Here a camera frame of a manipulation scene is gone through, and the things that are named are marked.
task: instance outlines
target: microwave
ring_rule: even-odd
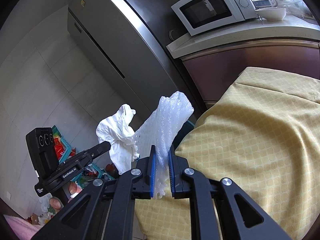
[[[190,35],[258,18],[252,0],[180,0],[171,8]]]

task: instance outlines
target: bowl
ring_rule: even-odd
[[[287,14],[286,8],[270,7],[256,10],[256,13],[268,21],[281,21]]]

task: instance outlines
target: patterned fabric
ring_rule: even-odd
[[[208,178],[232,178],[293,240],[320,212],[320,81],[248,67],[197,121],[176,155]],[[188,200],[137,200],[141,231],[191,239]]]

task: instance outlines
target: pink fabric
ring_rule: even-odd
[[[31,237],[33,237],[33,235],[42,227],[40,225],[31,225],[21,218],[11,217],[7,215],[4,215],[4,217],[20,240],[30,240]]]

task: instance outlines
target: white countertop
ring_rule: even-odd
[[[236,41],[260,38],[292,37],[320,41],[320,27],[300,18],[287,15],[282,21],[259,19],[244,21],[191,36],[189,33],[167,46],[173,58]]]

